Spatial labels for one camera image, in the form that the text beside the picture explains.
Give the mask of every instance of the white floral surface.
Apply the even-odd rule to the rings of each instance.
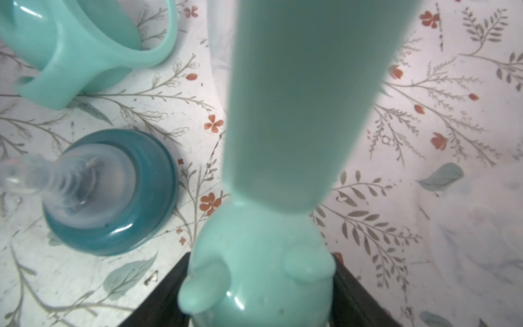
[[[122,6],[144,48],[161,40],[161,0]],[[227,197],[220,183],[227,119],[211,75],[206,4],[184,0],[177,9],[170,58],[102,93],[78,96],[71,110],[18,97],[13,81],[38,72],[0,45],[3,159],[26,153],[54,159],[88,133],[138,128],[171,151],[182,190],[153,239],[114,257],[69,249],[50,232],[38,198],[1,194],[3,325],[117,326],[190,251]],[[404,326],[486,326],[445,286],[428,231],[445,186],[523,156],[522,10],[516,0],[424,1],[346,168],[311,214],[330,249]],[[321,2],[318,14],[328,14]]]

